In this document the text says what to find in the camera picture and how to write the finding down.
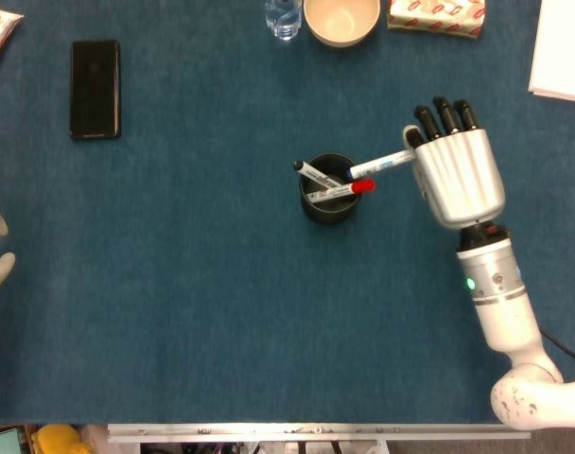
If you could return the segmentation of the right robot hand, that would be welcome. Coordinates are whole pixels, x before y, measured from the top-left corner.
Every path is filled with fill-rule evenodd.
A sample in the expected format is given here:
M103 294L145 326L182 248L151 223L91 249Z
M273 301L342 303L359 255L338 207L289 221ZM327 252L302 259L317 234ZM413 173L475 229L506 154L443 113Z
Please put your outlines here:
M491 221L506 203L489 136L464 99L433 98L418 106L418 123L403 129L419 189L438 222L460 230Z

